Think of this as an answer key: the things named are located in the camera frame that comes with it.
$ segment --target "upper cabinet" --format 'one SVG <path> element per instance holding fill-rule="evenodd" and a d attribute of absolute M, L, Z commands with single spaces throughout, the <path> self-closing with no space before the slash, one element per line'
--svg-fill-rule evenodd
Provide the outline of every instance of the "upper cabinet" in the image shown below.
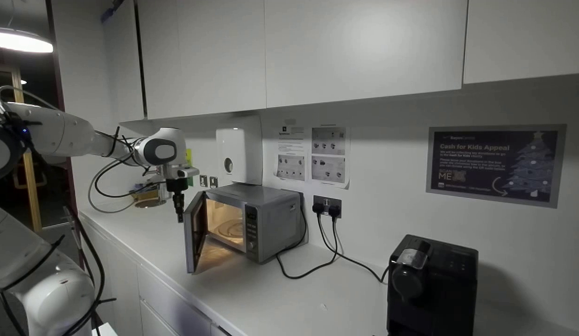
<path fill-rule="evenodd" d="M 262 0 L 178 0 L 178 115 L 266 107 Z"/>
<path fill-rule="evenodd" d="M 111 107 L 116 121 L 144 118 L 134 2 L 124 1 L 103 25 Z"/>
<path fill-rule="evenodd" d="M 179 117 L 188 102 L 180 88 L 176 0 L 138 0 L 138 22 L 148 118 Z"/>
<path fill-rule="evenodd" d="M 462 87 L 467 0 L 264 0 L 268 107 Z"/>
<path fill-rule="evenodd" d="M 470 0 L 464 83 L 579 73 L 579 0 Z"/>

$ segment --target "silver microwave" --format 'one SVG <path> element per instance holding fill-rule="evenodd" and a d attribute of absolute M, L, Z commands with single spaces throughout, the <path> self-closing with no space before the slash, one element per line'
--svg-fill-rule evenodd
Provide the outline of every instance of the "silver microwave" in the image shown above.
<path fill-rule="evenodd" d="M 232 184 L 200 191 L 184 212 L 188 273 L 198 266 L 206 236 L 264 264 L 296 244 L 306 229 L 295 191 Z"/>

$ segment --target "ceiling lamp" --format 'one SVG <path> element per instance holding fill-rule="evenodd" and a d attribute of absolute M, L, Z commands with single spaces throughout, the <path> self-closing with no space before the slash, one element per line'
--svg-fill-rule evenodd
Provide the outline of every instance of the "ceiling lamp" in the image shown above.
<path fill-rule="evenodd" d="M 12 28 L 0 28 L 0 48 L 27 53 L 52 53 L 53 45 L 46 38 Z"/>

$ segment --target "open microwave door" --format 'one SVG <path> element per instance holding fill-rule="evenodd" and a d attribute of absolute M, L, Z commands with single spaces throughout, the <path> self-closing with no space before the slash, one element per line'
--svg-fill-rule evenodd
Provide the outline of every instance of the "open microwave door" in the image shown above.
<path fill-rule="evenodd" d="M 206 195 L 200 191 L 184 211 L 185 263 L 188 273 L 194 273 L 198 267 L 208 234 L 206 220 Z"/>

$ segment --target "coffee machine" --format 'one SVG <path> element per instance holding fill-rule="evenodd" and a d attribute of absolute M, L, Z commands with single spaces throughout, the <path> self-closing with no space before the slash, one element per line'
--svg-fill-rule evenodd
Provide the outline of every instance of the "coffee machine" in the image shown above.
<path fill-rule="evenodd" d="M 390 336 L 472 336 L 478 251 L 406 235 L 389 260 Z"/>

